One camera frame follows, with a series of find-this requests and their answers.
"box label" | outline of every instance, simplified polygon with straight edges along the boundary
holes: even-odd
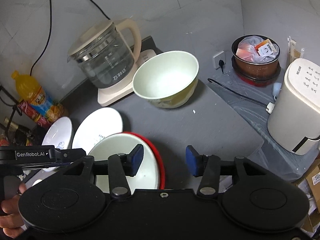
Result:
[[[276,48],[269,39],[259,43],[254,48],[257,50],[260,56],[274,55],[276,53]]]
[[[312,177],[313,186],[320,182],[320,172]]]

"yellow bottle cap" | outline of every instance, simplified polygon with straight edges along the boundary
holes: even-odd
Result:
[[[11,74],[11,77],[13,79],[16,79],[16,77],[19,76],[19,72],[17,70],[15,70],[12,74]]]

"kettle handle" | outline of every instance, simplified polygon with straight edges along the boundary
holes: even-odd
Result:
[[[134,57],[134,62],[137,62],[141,52],[141,43],[142,43],[141,34],[140,34],[137,23],[131,19],[123,19],[121,22],[116,24],[117,31],[121,31],[126,28],[128,28],[131,31],[133,36],[133,40],[134,40],[133,57]]]

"power cord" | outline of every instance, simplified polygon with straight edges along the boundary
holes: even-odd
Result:
[[[251,100],[251,101],[253,101],[253,102],[256,102],[256,103],[258,103],[258,104],[260,104],[260,105],[263,105],[263,106],[265,106],[265,107],[268,107],[268,105],[266,105],[265,103],[262,103],[262,102],[260,102],[260,101],[258,101],[258,100],[253,99],[253,98],[249,98],[249,97],[246,97],[246,96],[244,96],[244,95],[241,95],[241,94],[239,94],[239,93],[231,90],[230,88],[227,88],[226,86],[220,84],[219,82],[217,82],[217,81],[215,81],[215,80],[213,80],[213,79],[211,79],[211,78],[208,78],[208,81],[209,81],[210,83],[216,83],[216,84],[218,84],[219,86],[222,86],[223,88],[229,90],[229,91],[232,92],[232,93],[235,93],[235,94],[238,95],[238,96],[241,96],[241,97],[243,97],[243,98],[246,98],[246,99],[249,99],[249,100]]]
[[[17,103],[17,104],[14,104],[14,105],[10,105],[10,104],[6,103],[6,102],[2,99],[1,96],[0,96],[0,101],[1,101],[4,105],[6,105],[6,106],[8,106],[8,107],[14,107],[15,110],[18,112],[18,114],[19,114],[20,116],[22,116],[22,110],[19,109],[18,106],[17,106],[18,103]]]
[[[32,70],[33,70],[34,66],[41,59],[42,55],[44,54],[45,50],[47,49],[48,44],[49,44],[49,40],[50,40],[50,37],[51,37],[51,31],[52,31],[52,1],[51,0],[49,0],[49,4],[50,4],[50,29],[49,29],[48,40],[47,40],[47,43],[46,43],[42,53],[40,54],[39,58],[33,63],[32,67],[30,69],[30,76],[32,75]]]
[[[97,5],[93,0],[89,0],[90,2],[92,2],[99,10],[100,12],[108,19],[110,20],[110,18],[108,17],[108,15],[106,15],[104,13],[104,11],[99,7],[99,5]],[[40,54],[40,56],[38,57],[38,59],[34,62],[34,64],[32,65],[31,69],[30,69],[30,76],[32,75],[32,70],[34,68],[34,66],[37,64],[37,62],[41,59],[42,55],[44,54],[45,50],[48,47],[49,41],[50,41],[50,37],[51,37],[51,31],[52,31],[52,0],[49,0],[50,3],[50,29],[49,29],[49,35],[48,35],[48,40],[47,43],[42,51],[42,53]]]
[[[219,60],[219,66],[221,68],[222,74],[223,74],[223,65],[224,65],[224,61],[222,59]]]
[[[98,4],[96,4],[93,0],[89,0],[89,1],[92,2],[108,20],[110,20],[110,18],[108,17],[108,15],[106,15],[106,14],[104,13],[104,11],[102,11],[102,9],[99,7]]]

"small white cup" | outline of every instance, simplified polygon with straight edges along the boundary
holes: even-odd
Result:
[[[273,87],[272,87],[272,96],[274,98],[274,100],[277,100],[277,97],[279,95],[280,89],[281,89],[282,83],[273,83]]]

